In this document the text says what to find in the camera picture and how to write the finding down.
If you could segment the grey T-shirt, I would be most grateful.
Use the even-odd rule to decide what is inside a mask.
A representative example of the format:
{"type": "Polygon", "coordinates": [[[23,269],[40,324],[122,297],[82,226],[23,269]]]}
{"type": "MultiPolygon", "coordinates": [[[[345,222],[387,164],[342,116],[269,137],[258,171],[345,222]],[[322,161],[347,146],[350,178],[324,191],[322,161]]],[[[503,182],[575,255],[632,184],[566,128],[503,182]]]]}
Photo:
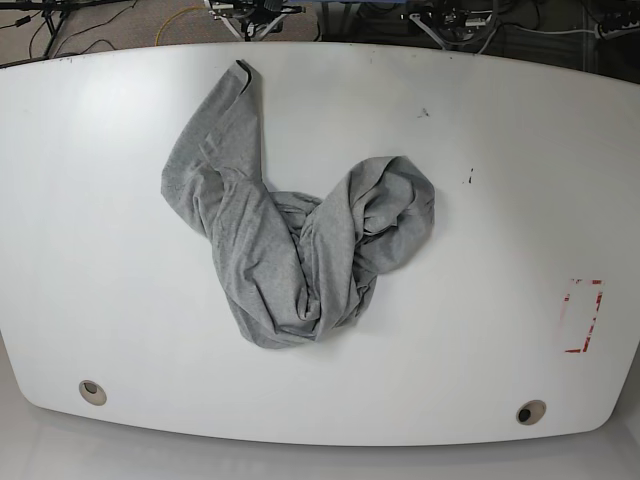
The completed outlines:
{"type": "Polygon", "coordinates": [[[251,67],[233,63],[161,174],[172,210],[212,249],[241,335],[265,349],[317,342],[368,308],[377,278],[429,238],[435,189],[407,158],[356,164],[324,198],[270,191],[251,67]]]}

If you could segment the red tape rectangle marking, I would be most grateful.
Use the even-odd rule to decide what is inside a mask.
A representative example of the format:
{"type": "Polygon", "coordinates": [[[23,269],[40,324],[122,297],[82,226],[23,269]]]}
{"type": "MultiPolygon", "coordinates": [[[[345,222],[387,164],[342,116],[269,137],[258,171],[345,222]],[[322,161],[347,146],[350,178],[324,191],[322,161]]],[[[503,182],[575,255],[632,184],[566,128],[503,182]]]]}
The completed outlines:
{"type": "Polygon", "coordinates": [[[564,296],[560,317],[560,346],[567,354],[586,353],[602,303],[605,282],[572,279],[564,296]]]}

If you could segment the black tripod stand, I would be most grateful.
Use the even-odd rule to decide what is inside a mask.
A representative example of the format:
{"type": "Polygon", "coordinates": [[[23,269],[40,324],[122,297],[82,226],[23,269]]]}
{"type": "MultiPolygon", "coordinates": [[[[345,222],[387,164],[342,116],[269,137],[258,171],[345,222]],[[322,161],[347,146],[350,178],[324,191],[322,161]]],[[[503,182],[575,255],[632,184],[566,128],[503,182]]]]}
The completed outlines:
{"type": "Polygon", "coordinates": [[[28,30],[24,60],[44,60],[72,13],[101,4],[101,1],[2,1],[1,36],[28,30]]]}

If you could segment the white power strip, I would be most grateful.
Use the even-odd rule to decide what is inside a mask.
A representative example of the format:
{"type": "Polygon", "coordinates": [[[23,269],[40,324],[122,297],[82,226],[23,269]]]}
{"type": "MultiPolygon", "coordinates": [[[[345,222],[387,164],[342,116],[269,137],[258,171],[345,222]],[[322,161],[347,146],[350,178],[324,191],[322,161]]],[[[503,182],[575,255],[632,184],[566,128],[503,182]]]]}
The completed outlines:
{"type": "Polygon", "coordinates": [[[610,40],[639,32],[639,16],[632,13],[605,17],[596,27],[598,39],[610,40]]]}

